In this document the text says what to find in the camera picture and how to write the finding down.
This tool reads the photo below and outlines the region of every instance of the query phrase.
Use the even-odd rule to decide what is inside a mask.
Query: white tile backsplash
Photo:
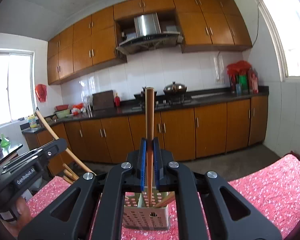
[[[220,76],[225,83],[217,84],[218,51],[182,53],[180,46],[128,55],[127,63],[98,70],[61,85],[64,104],[77,104],[87,91],[115,90],[121,100],[134,99],[142,87],[154,87],[158,95],[173,81],[188,86],[188,91],[229,86],[224,68],[242,60],[241,52],[221,52]]]

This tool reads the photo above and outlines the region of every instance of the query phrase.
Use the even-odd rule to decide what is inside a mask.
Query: stainless steel hood
[[[127,39],[116,48],[128,55],[144,50],[173,47],[183,41],[180,32],[162,32],[157,13],[145,14],[134,18],[136,38]]]

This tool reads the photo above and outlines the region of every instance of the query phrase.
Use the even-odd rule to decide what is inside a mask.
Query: black countertop
[[[198,90],[191,91],[186,93],[187,97],[193,97],[191,100],[186,100],[183,104],[176,105],[163,105],[162,99],[164,96],[157,96],[156,100],[161,100],[160,104],[155,106],[155,112],[183,109],[183,108],[192,108],[199,106],[207,106],[218,103],[232,102],[237,100],[249,99],[254,96],[264,96],[269,95],[269,87],[260,86],[258,94],[243,94],[241,96],[237,96],[235,93],[231,93],[229,88],[225,89],[210,89],[210,90]],[[145,113],[145,109],[142,109],[137,100],[129,100],[124,101],[120,107],[108,108],[104,110],[93,111],[92,115],[88,115],[87,113],[79,114],[77,116],[71,116],[66,118],[61,118],[56,120],[55,122],[49,122],[50,126],[54,126],[63,122],[74,122],[74,121],[83,121],[88,119],[101,119],[101,118],[109,118],[116,116],[127,116],[133,114],[142,114]],[[44,127],[39,128],[27,128],[22,131],[25,133],[38,133],[44,130]]]

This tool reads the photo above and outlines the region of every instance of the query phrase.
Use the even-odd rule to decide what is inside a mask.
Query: pink tablecloth
[[[287,155],[272,165],[229,184],[252,203],[281,231],[285,238],[300,220],[300,162]],[[55,177],[28,201],[35,217],[55,200],[69,184]],[[122,228],[122,240],[178,240],[176,203],[169,204],[170,229],[144,231]]]

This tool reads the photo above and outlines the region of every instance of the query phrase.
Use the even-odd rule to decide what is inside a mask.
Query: wooden cabinet door
[[[198,0],[173,0],[177,12],[201,12]]]
[[[252,46],[249,32],[242,16],[226,15],[235,45]]]
[[[227,103],[226,152],[248,146],[250,116],[250,99]]]
[[[202,12],[178,13],[178,18],[187,45],[212,44]]]
[[[98,64],[116,58],[114,27],[100,30],[92,35],[92,60]]]
[[[92,66],[91,36],[73,44],[74,72]]]
[[[58,54],[52,56],[47,61],[47,72],[48,72],[48,84],[59,80],[59,61]]]
[[[141,138],[146,137],[146,115],[129,115],[129,124],[133,140],[134,149],[138,150],[140,148]],[[154,113],[154,131],[153,136],[158,137],[160,148],[164,149],[163,143],[163,132],[160,113]]]
[[[48,58],[58,54],[59,34],[48,41]]]
[[[249,145],[262,142],[266,138],[267,121],[268,96],[252,97]]]
[[[175,8],[173,0],[142,0],[144,13],[173,10]]]
[[[104,118],[101,124],[112,162],[125,162],[127,154],[134,151],[128,117]]]
[[[47,131],[44,130],[37,134],[38,141],[40,146],[43,146],[51,141],[53,141],[52,135]],[[56,176],[59,172],[61,172],[63,168],[63,160],[61,155],[57,155],[49,160],[48,169],[52,173],[53,176]]]
[[[223,13],[218,0],[198,0],[203,13]]]
[[[92,14],[92,35],[107,27],[114,26],[113,6],[104,8]]]
[[[241,13],[234,0],[218,0],[224,14],[238,15]]]
[[[72,151],[64,124],[61,123],[52,126],[52,130],[58,135],[59,138],[63,138],[67,141],[67,147],[70,149],[70,151]],[[63,163],[65,164],[69,164],[74,161],[66,151],[62,152],[60,155]]]
[[[80,122],[65,122],[66,133],[72,148],[72,152],[80,159],[89,161],[90,153],[87,151]]]
[[[73,25],[66,28],[60,33],[59,51],[65,47],[72,46],[73,43]]]
[[[208,29],[210,31],[212,44],[214,45],[233,45],[232,35],[224,14],[205,13]]]
[[[196,157],[205,157],[226,151],[227,104],[196,107]]]
[[[59,67],[59,78],[66,77],[74,72],[72,44],[59,52]]]
[[[103,135],[101,121],[85,120],[80,122],[83,139],[89,151],[91,161],[100,163],[112,163],[106,138]]]
[[[175,161],[195,159],[193,108],[161,112],[165,149]]]
[[[76,22],[73,27],[73,43],[91,35],[91,15]]]
[[[114,20],[120,20],[143,14],[141,0],[128,0],[122,3],[117,3],[113,6]]]

